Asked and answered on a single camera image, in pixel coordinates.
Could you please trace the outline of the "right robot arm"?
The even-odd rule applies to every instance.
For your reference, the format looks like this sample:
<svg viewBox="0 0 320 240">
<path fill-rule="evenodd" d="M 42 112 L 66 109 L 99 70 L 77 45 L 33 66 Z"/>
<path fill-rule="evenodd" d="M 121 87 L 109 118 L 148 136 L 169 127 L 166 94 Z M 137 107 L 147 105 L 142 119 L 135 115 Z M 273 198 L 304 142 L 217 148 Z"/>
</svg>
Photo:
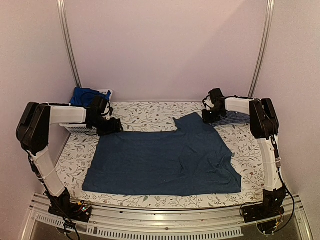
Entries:
<svg viewBox="0 0 320 240">
<path fill-rule="evenodd" d="M 264 168 L 263 201 L 243 212 L 258 214 L 269 218 L 283 214 L 283 201 L 286 197 L 286 186 L 281 176 L 281 157 L 278 148 L 279 121 L 269 98 L 249 98 L 240 96 L 224 96 L 219 88 L 214 88 L 202 100 L 204 109 L 202 119 L 213 124 L 227 116 L 228 112 L 237 112 L 249 116 L 250 131 L 257 140 L 261 151 Z"/>
</svg>

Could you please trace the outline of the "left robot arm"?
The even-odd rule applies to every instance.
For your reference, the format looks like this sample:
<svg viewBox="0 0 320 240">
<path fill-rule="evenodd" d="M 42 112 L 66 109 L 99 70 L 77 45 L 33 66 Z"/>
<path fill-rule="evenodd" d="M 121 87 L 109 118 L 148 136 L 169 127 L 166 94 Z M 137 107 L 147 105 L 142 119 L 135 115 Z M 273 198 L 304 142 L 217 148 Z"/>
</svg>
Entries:
<svg viewBox="0 0 320 240">
<path fill-rule="evenodd" d="M 120 133 L 120 119 L 105 118 L 108 101 L 95 96 L 88 106 L 62 103 L 29 102 L 16 129 L 16 138 L 27 153 L 29 163 L 39 181 L 44 185 L 48 198 L 63 216 L 74 213 L 70 193 L 60 180 L 49 153 L 49 134 L 52 125 L 86 124 L 96 128 L 98 136 Z"/>
</svg>

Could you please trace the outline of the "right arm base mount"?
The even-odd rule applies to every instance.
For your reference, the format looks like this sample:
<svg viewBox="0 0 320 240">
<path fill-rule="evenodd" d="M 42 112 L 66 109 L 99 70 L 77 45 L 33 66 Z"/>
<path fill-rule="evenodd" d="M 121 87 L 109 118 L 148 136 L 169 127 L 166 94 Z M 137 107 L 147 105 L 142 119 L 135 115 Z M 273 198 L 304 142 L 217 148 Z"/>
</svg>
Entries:
<svg viewBox="0 0 320 240">
<path fill-rule="evenodd" d="M 246 202 L 240 206 L 239 213 L 245 223 L 251 223 L 283 215 L 285 210 L 282 204 L 265 207 L 263 203 Z"/>
</svg>

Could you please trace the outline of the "dark teal t-shirt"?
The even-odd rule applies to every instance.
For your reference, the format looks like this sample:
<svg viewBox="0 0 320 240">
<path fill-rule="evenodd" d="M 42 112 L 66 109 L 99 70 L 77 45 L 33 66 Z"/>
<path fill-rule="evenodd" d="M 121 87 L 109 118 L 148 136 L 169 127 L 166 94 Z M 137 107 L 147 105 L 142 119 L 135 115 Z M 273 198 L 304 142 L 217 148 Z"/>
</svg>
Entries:
<svg viewBox="0 0 320 240">
<path fill-rule="evenodd" d="M 220 134 L 197 113 L 174 123 L 174 131 L 102 136 L 82 189 L 125 196 L 239 193 L 242 177 Z"/>
</svg>

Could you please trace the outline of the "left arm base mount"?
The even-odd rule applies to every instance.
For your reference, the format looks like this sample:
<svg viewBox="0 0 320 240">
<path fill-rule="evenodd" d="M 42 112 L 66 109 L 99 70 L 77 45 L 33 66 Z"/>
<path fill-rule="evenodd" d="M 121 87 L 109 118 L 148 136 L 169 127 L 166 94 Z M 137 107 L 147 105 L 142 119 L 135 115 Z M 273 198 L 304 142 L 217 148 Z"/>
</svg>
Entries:
<svg viewBox="0 0 320 240">
<path fill-rule="evenodd" d="M 72 203 L 67 201 L 63 203 L 53 201 L 48 212 L 51 215 L 67 218 L 68 220 L 88 223 L 92 213 L 92 206 L 84 202 Z"/>
</svg>

